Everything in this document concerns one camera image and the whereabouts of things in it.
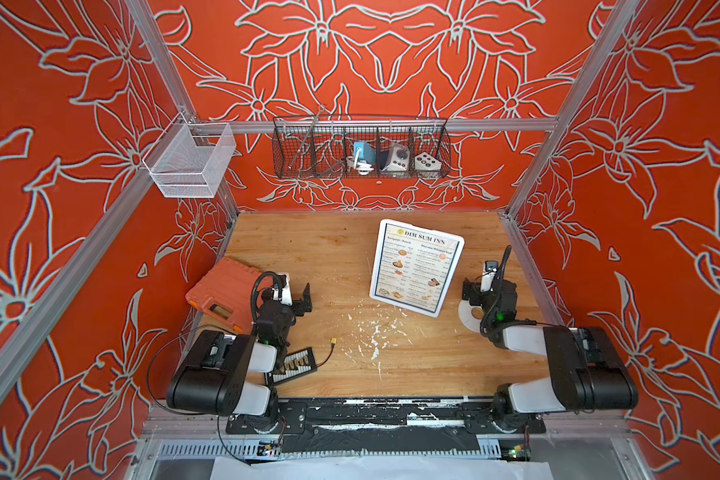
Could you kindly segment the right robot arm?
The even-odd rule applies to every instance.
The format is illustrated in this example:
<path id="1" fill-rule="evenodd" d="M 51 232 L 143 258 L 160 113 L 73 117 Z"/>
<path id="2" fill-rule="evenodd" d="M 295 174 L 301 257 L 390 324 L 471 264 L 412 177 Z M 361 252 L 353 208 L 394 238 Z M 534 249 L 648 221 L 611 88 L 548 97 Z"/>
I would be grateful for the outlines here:
<path id="1" fill-rule="evenodd" d="M 548 374 L 499 386 L 492 399 L 494 421 L 635 407 L 638 388 L 604 329 L 518 317 L 517 285 L 505 278 L 511 253 L 506 247 L 499 262 L 485 262 L 479 277 L 463 281 L 459 316 L 499 349 L 544 358 Z"/>

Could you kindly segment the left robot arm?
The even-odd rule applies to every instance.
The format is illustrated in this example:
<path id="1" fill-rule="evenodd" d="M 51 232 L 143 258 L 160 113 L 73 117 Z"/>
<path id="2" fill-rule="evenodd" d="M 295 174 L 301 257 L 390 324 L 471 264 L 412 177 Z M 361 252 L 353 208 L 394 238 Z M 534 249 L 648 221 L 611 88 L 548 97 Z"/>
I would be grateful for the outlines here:
<path id="1" fill-rule="evenodd" d="M 294 299 L 289 275 L 262 273 L 251 290 L 252 330 L 201 332 L 169 383 L 167 407 L 190 414 L 277 420 L 274 377 L 286 371 L 291 328 L 312 309 L 310 285 Z"/>

